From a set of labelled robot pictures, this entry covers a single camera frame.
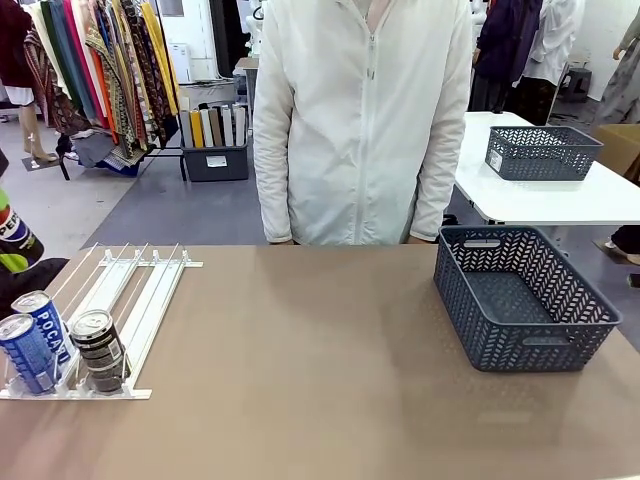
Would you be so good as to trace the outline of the cardboard box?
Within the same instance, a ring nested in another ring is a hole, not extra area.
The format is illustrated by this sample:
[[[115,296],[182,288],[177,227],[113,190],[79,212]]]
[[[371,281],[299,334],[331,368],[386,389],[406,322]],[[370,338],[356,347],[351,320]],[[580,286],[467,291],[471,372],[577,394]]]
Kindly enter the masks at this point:
[[[603,144],[597,161],[640,186],[640,124],[601,125],[593,137]]]

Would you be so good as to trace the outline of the clothes rack with hanging fabrics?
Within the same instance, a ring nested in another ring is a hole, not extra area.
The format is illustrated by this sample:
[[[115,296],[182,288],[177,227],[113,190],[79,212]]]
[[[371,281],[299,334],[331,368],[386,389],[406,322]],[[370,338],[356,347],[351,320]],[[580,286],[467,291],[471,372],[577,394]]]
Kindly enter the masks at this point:
[[[136,176],[182,130],[178,82],[149,0],[37,0],[25,10],[25,58],[36,104],[59,135],[58,157],[78,163],[71,140],[104,133],[115,144],[105,169]]]

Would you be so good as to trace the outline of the blue Pocari Sweat can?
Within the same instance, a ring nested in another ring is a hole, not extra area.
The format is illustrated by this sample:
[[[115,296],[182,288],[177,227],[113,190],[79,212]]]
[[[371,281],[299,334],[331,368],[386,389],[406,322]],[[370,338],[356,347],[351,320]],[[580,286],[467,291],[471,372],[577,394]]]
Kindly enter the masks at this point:
[[[74,346],[52,298],[46,292],[36,290],[18,297],[11,308],[15,313],[28,314],[35,320],[57,361],[58,370],[62,371],[72,359]]]
[[[0,347],[10,357],[31,394],[54,390],[55,360],[33,317],[14,314],[0,321]]]

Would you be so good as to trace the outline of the mannequin legs on stand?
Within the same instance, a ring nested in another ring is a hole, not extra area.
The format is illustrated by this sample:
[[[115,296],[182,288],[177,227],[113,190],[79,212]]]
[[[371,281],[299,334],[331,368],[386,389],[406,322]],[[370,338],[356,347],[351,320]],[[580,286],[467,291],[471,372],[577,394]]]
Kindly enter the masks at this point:
[[[23,134],[24,151],[33,160],[44,163],[56,162],[58,160],[56,154],[47,153],[42,147],[34,102],[20,107],[19,122]]]

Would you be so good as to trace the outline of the black plastic stool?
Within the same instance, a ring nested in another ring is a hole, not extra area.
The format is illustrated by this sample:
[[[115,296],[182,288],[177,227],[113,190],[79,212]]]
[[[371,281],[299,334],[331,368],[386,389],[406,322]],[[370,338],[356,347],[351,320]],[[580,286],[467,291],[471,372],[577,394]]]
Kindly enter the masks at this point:
[[[570,67],[560,83],[559,98],[565,103],[585,103],[591,86],[592,71]]]

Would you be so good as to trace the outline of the person in white jacket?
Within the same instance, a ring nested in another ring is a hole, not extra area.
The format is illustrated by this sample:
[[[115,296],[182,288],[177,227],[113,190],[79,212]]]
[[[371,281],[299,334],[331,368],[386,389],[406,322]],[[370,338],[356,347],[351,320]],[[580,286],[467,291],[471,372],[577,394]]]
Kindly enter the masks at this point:
[[[253,113],[267,241],[436,241],[472,38],[468,0],[269,0]]]

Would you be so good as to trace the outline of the maroon hanging garment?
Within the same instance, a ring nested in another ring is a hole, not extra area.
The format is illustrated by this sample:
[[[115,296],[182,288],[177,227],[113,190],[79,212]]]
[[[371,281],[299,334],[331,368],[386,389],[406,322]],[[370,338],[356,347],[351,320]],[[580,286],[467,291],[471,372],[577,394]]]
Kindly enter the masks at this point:
[[[31,29],[30,15],[14,0],[0,0],[0,80],[5,87],[31,88],[24,41]]]

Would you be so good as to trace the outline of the white table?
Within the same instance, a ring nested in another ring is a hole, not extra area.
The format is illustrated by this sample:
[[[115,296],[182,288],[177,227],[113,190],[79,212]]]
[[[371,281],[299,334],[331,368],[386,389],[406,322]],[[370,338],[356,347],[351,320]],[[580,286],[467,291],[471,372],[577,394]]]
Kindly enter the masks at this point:
[[[510,225],[640,225],[640,188],[594,163],[581,182],[511,182],[485,163],[490,128],[525,126],[513,113],[468,112],[456,187],[487,221]]]

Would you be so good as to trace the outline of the grey storage bin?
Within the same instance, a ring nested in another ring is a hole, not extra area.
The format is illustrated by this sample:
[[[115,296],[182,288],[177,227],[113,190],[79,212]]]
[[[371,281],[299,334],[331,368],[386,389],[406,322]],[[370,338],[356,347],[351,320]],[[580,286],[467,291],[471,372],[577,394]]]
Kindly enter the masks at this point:
[[[247,180],[247,146],[183,148],[182,159],[191,182]]]

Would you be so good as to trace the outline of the black drink can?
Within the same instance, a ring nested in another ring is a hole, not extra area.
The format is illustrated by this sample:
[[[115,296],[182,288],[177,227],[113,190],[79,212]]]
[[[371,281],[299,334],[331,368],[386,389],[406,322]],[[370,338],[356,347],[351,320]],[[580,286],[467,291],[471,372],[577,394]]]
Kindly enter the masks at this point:
[[[96,391],[120,391],[131,374],[129,358],[108,311],[94,309],[81,314],[70,327]]]

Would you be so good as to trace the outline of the white hanging garment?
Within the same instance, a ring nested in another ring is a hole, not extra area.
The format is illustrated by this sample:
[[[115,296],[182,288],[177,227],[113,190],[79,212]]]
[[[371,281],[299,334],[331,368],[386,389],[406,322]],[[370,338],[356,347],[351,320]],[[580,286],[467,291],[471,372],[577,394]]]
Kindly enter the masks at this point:
[[[581,26],[586,0],[543,0],[523,77],[557,86]]]

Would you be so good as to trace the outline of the purple hanging garment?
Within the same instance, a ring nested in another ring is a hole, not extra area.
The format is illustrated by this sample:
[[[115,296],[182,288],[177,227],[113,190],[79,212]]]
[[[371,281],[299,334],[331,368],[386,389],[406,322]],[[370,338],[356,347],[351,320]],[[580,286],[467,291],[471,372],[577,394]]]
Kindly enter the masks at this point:
[[[496,0],[476,44],[478,74],[504,84],[520,78],[539,28],[542,4],[543,0]]]

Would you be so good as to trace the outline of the grey plastic woven basket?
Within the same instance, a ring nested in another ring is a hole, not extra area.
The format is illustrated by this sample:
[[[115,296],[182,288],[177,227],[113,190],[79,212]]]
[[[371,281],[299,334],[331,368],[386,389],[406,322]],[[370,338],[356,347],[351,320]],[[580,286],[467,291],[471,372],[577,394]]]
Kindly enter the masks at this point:
[[[581,371],[621,322],[534,227],[441,228],[434,281],[469,362],[483,372]]]
[[[507,181],[583,181],[603,144],[566,126],[494,126],[485,163]]]

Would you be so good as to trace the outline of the black cloth bundle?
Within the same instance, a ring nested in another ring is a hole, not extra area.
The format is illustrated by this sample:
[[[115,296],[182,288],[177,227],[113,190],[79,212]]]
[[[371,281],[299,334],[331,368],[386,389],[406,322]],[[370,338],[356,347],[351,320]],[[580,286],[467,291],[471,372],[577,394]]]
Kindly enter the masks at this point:
[[[11,304],[18,297],[46,289],[67,263],[65,258],[50,258],[21,273],[10,273],[0,265],[0,321],[14,313]]]

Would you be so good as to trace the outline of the grey cloth pile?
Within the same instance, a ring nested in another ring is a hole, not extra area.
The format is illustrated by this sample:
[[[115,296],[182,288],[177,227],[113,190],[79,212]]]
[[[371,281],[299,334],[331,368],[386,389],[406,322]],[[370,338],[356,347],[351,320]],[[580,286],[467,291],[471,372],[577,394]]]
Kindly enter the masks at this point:
[[[93,133],[86,138],[72,139],[78,163],[85,168],[105,168],[104,159],[115,147],[112,137],[104,133]]]

